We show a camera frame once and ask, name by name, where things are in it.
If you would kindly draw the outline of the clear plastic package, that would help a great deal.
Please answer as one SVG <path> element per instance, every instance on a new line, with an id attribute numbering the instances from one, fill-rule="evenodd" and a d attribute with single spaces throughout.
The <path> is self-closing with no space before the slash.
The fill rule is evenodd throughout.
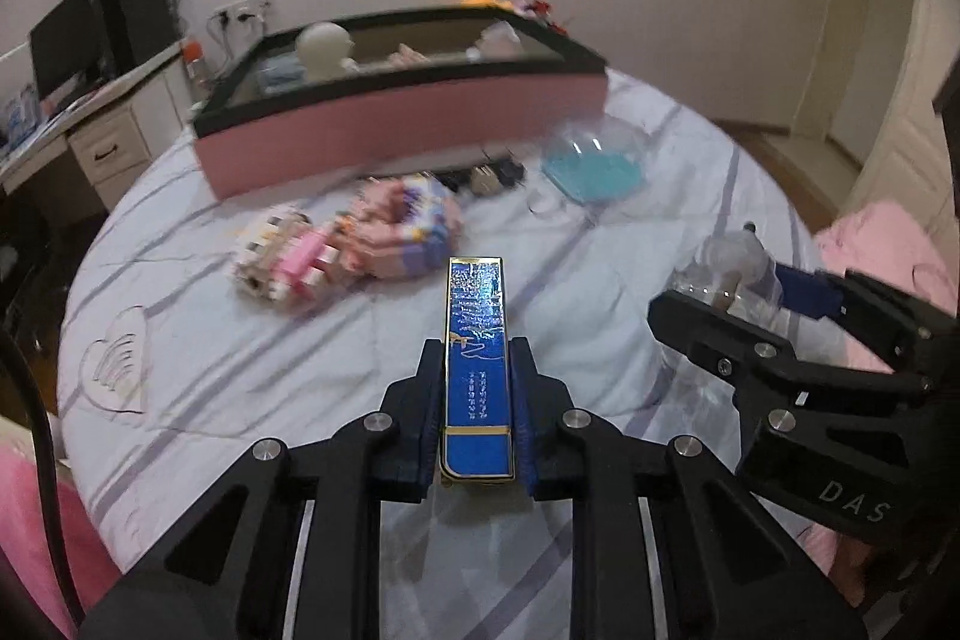
<path id="1" fill-rule="evenodd" d="M 775 323 L 782 302 L 775 259 L 752 223 L 704 239 L 677 263 L 665 287 L 763 328 Z"/>

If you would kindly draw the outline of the blue gold long box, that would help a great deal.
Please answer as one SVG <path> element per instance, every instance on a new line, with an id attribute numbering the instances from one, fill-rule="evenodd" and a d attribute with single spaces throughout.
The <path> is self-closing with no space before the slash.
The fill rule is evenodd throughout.
<path id="1" fill-rule="evenodd" d="M 449 260 L 444 344 L 441 473 L 451 482 L 512 481 L 503 260 Z"/>

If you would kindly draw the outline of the clear dome blue base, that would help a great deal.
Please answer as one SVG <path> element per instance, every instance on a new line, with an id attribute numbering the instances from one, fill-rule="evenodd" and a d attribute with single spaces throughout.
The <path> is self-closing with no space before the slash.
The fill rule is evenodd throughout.
<path id="1" fill-rule="evenodd" d="M 646 184 L 646 136 L 612 115 L 569 120 L 551 133 L 540 170 L 576 205 L 612 205 Z"/>

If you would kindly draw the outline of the white pink block rabbit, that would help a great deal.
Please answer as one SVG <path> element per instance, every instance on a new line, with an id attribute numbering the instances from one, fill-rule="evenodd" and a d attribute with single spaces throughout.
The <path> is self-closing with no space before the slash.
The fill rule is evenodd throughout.
<path id="1" fill-rule="evenodd" d="M 319 301 L 347 279 L 338 244 L 334 223 L 316 224 L 294 206 L 274 206 L 241 232 L 231 280 L 269 304 Z"/>

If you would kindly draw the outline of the black flower hair band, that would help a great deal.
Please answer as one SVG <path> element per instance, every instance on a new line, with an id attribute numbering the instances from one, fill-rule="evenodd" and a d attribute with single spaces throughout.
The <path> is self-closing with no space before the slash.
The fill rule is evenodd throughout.
<path id="1" fill-rule="evenodd" d="M 524 164 L 512 156 L 503 154 L 462 166 L 433 169 L 431 175 L 455 195 L 472 195 L 477 198 L 493 197 L 512 190 L 526 180 Z"/>

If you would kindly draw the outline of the pink purple block figure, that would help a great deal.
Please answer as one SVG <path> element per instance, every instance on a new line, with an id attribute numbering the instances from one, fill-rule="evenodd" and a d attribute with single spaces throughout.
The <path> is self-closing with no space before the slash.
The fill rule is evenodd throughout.
<path id="1" fill-rule="evenodd" d="M 375 280 L 409 280 L 444 268 L 462 234 L 454 191 L 428 174 L 368 179 L 335 221 L 340 264 Z"/>

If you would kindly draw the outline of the white cat-ear cup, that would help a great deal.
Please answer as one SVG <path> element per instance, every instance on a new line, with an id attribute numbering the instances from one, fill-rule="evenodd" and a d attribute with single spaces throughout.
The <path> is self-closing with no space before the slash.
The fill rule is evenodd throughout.
<path id="1" fill-rule="evenodd" d="M 517 60 L 526 53 L 523 41 L 506 21 L 498 21 L 480 32 L 477 41 L 466 50 L 471 62 L 483 60 Z"/>

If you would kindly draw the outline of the white egg-shaped gadget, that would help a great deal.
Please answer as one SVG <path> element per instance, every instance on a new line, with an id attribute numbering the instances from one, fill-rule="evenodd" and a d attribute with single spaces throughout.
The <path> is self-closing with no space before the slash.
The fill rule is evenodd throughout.
<path id="1" fill-rule="evenodd" d="M 295 42 L 296 57 L 309 81 L 331 81 L 356 70 L 353 42 L 342 26 L 324 21 L 304 28 Z"/>

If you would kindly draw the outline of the tissue pack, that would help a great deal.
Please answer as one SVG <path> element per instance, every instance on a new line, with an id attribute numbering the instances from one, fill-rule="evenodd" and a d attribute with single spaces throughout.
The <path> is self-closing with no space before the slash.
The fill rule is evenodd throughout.
<path id="1" fill-rule="evenodd" d="M 293 52 L 280 53 L 257 65 L 256 81 L 263 96 L 275 96 L 306 85 L 306 70 Z"/>

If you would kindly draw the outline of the pink quilt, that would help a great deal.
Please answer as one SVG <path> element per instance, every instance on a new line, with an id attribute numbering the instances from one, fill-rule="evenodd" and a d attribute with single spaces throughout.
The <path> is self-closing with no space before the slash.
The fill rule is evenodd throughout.
<path id="1" fill-rule="evenodd" d="M 892 200 L 841 216 L 814 236 L 823 268 L 864 273 L 957 314 L 957 273 L 921 224 Z"/>

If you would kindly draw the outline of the striped white bed quilt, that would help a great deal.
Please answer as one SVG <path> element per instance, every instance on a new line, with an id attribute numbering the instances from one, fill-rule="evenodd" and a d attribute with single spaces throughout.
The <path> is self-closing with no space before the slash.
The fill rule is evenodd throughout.
<path id="1" fill-rule="evenodd" d="M 640 140 L 636 195 L 581 208 L 531 170 L 522 187 L 466 204 L 462 247 L 503 260 L 509 330 L 574 403 L 656 442 L 692 434 L 736 463 L 729 388 L 665 364 L 647 304 L 686 252 L 745 224 L 789 265 L 815 268 L 820 253 L 770 175 L 698 113 L 620 73 L 607 108 Z M 334 174 L 218 202 L 181 138 L 99 230 L 68 294 L 57 399 L 76 489 L 121 569 L 249 445 L 329 437 L 441 335 L 443 275 L 361 284 L 306 314 L 231 281 L 239 234 L 262 209 L 291 203 L 324 221 L 353 190 Z M 386 637 L 565 637 L 563 503 L 532 502 L 516 484 L 439 486 L 382 521 Z"/>

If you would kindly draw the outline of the white desk with drawers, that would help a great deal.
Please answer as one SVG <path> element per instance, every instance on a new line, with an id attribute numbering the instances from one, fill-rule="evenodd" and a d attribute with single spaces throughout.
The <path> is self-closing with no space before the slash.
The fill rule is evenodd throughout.
<path id="1" fill-rule="evenodd" d="M 70 154 L 107 211 L 149 164 L 171 148 L 190 119 L 189 80 L 179 42 L 57 115 L 2 163 L 13 195 Z"/>

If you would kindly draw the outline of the orange octopus plush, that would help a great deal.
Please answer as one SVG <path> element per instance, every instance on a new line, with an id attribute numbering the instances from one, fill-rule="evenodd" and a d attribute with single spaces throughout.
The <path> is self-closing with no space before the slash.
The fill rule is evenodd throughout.
<path id="1" fill-rule="evenodd" d="M 503 10 L 512 10 L 514 5 L 508 0 L 460 0 L 464 7 L 493 7 L 503 8 Z"/>

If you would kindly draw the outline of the pink black storage box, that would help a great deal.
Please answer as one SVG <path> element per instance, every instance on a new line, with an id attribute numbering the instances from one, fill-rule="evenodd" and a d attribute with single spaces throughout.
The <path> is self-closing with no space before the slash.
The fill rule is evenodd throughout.
<path id="1" fill-rule="evenodd" d="M 506 21 L 523 41 L 517 60 L 471 62 L 466 50 Z M 569 120 L 601 115 L 607 64 L 535 14 L 493 7 L 383 11 L 334 19 L 355 42 L 356 70 L 336 80 L 263 96 L 264 58 L 295 52 L 308 26 L 262 37 L 218 81 L 194 119 L 194 152 L 215 197 L 299 181 L 340 169 L 370 174 L 435 152 L 490 151 L 537 142 Z M 392 68 L 407 44 L 433 59 Z"/>

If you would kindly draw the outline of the orange cap bottle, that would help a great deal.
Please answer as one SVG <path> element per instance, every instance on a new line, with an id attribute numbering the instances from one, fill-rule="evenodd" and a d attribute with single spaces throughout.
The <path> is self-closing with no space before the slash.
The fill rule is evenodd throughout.
<path id="1" fill-rule="evenodd" d="M 182 58 L 184 59 L 185 71 L 189 76 L 190 83 L 197 89 L 202 89 L 206 83 L 206 63 L 205 55 L 200 42 L 195 37 L 187 37 L 182 42 Z"/>

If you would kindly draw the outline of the black computer monitor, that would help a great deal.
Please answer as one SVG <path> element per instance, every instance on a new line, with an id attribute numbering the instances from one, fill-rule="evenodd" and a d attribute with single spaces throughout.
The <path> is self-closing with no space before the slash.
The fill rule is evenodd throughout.
<path id="1" fill-rule="evenodd" d="M 68 81 L 94 88 L 109 76 L 99 0 L 62 0 L 29 33 L 37 97 L 49 99 Z"/>

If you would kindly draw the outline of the black computer tower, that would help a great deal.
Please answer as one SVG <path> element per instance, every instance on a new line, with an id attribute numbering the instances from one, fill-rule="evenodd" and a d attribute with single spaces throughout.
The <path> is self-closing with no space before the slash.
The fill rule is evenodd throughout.
<path id="1" fill-rule="evenodd" d="M 114 78 L 132 71 L 179 41 L 171 0 L 96 0 Z"/>

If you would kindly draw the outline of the wall power socket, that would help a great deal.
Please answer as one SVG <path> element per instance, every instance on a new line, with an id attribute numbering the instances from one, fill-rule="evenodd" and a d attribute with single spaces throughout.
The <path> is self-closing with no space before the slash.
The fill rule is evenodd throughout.
<path id="1" fill-rule="evenodd" d="M 237 23 L 247 19 L 262 19 L 267 21 L 275 11 L 275 0 L 238 0 L 226 3 L 213 10 L 212 18 L 217 23 Z"/>

